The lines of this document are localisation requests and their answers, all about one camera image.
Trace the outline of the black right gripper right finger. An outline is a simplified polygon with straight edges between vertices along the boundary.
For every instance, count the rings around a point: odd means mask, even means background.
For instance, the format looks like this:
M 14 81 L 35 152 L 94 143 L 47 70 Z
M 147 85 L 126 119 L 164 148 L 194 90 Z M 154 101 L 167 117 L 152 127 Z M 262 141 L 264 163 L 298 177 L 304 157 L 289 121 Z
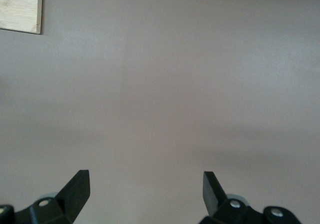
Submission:
M 262 213 L 237 195 L 227 195 L 213 172 L 203 173 L 202 196 L 208 216 L 201 224 L 299 224 L 300 220 L 283 207 L 267 206 Z

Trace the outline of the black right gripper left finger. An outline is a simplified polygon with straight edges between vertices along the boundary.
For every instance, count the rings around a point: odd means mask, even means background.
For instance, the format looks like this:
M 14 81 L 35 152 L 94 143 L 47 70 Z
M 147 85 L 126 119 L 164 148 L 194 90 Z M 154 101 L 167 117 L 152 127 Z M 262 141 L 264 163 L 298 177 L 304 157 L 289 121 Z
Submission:
M 55 195 L 36 200 L 16 212 L 9 204 L 0 206 L 2 224 L 73 224 L 90 197 L 90 173 L 78 171 Z

